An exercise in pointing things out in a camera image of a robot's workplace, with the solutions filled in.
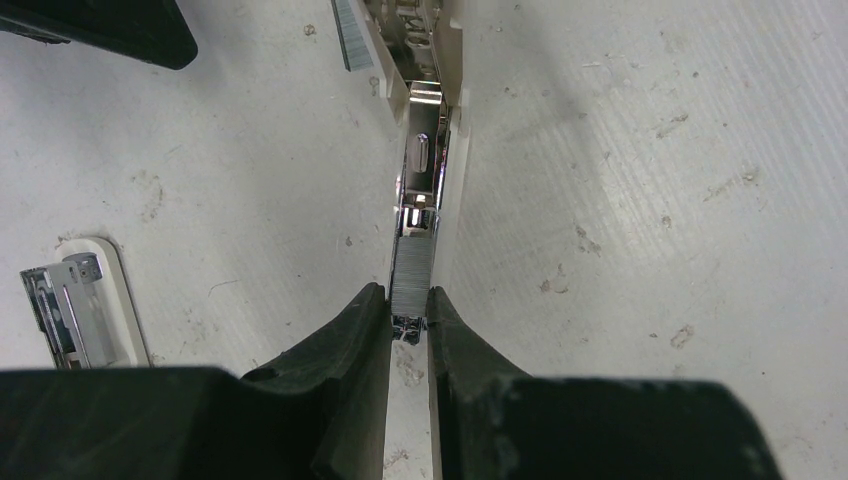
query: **black object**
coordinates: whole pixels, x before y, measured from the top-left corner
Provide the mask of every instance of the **black object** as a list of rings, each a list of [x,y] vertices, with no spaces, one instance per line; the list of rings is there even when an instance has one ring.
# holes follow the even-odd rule
[[[0,0],[0,30],[79,41],[174,70],[197,56],[174,0]]]
[[[535,379],[428,302],[437,479],[777,479],[698,382]],[[216,369],[0,374],[0,478],[382,478],[392,325],[369,284],[241,381]]]

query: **white table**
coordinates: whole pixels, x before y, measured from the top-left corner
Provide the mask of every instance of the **white table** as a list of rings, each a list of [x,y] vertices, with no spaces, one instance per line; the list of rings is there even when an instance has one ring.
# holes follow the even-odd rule
[[[534,374],[721,381],[788,478],[848,476],[845,3],[479,3],[465,320]],[[51,365],[17,272],[62,238],[120,245],[157,365],[241,374],[387,280],[398,135],[329,2],[180,5],[180,72],[0,36],[4,368]],[[385,477],[429,478],[394,354]]]

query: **metal slot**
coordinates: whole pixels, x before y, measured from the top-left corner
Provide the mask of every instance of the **metal slot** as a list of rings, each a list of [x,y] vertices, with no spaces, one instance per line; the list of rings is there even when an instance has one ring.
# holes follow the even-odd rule
[[[101,278],[93,254],[72,255],[64,262],[21,272],[56,368],[105,367],[115,361],[93,285]]]

